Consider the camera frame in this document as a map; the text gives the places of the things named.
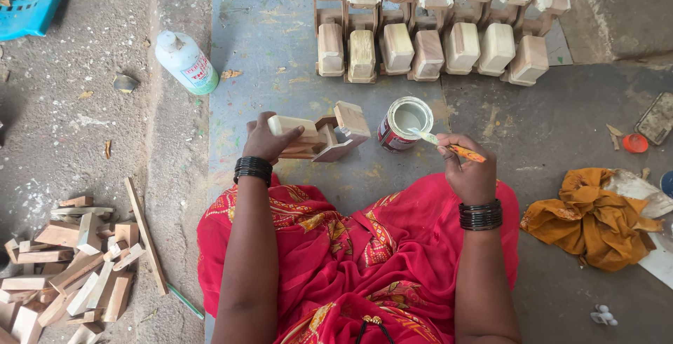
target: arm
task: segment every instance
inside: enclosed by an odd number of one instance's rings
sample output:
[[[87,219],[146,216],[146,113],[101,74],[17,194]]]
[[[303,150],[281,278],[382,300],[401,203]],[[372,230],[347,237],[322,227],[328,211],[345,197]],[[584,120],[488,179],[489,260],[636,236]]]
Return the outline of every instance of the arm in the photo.
[[[466,135],[438,135],[444,157],[446,180],[465,205],[484,205],[495,200],[496,156]],[[476,151],[487,160],[460,164],[445,149],[449,143]],[[511,299],[500,241],[500,228],[465,230],[456,280],[456,343],[521,343],[521,332]]]
[[[266,121],[273,112],[248,123],[243,156],[273,162],[303,127],[274,137]],[[272,343],[276,339],[278,247],[266,182],[254,176],[238,180],[236,209],[222,271],[213,344]]]

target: paintbrush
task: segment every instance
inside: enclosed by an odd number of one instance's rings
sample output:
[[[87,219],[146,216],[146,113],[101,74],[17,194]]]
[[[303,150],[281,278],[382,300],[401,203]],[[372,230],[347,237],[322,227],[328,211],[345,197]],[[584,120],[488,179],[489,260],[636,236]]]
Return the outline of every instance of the paintbrush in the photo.
[[[437,139],[437,137],[431,133],[426,133],[425,131],[418,130],[415,127],[410,127],[408,130],[420,136],[426,142],[430,142],[433,145],[440,145],[440,140]],[[486,158],[484,158],[482,155],[479,155],[477,152],[474,152],[473,150],[468,150],[465,147],[460,147],[459,145],[456,144],[449,144],[446,146],[446,148],[457,153],[459,156],[466,158],[467,160],[477,161],[478,163],[483,163],[484,161],[486,161]]]

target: red sari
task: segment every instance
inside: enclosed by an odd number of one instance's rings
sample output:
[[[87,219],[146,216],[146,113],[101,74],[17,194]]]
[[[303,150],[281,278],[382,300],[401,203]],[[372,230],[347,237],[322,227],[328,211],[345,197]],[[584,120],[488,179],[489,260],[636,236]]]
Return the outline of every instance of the red sari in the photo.
[[[237,186],[205,212],[198,228],[198,281],[206,311],[217,316],[222,267]],[[463,241],[459,198],[444,174],[344,217],[315,186],[268,190],[279,256],[276,344],[353,343],[365,315],[379,316],[395,344],[453,343],[456,274]],[[502,182],[501,239],[509,287],[514,287],[519,205]],[[362,344],[387,343],[368,324]]]

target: hand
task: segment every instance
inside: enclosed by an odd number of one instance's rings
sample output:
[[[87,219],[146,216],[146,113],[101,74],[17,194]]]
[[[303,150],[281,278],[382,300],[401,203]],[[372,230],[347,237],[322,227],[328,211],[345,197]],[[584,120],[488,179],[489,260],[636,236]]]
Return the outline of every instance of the hand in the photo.
[[[275,115],[275,112],[262,112],[257,117],[257,122],[248,122],[248,141],[243,147],[243,156],[256,156],[273,164],[287,145],[304,132],[304,126],[299,126],[274,136],[268,128],[268,119]]]
[[[440,140],[437,150],[444,158],[446,180],[466,206],[485,205],[495,200],[496,156],[485,150],[479,143],[465,134],[438,134]],[[460,163],[460,157],[444,147],[457,144],[473,150],[486,158],[486,161],[466,161]]]

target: paint can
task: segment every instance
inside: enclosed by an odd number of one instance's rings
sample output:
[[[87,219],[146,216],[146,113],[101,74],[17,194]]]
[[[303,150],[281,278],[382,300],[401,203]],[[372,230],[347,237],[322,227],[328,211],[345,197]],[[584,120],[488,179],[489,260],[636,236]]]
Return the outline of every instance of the paint can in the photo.
[[[392,103],[388,114],[378,128],[378,140],[388,152],[400,153],[408,150],[421,140],[421,137],[408,131],[416,127],[420,131],[430,132],[434,118],[432,110],[422,99],[402,97]]]

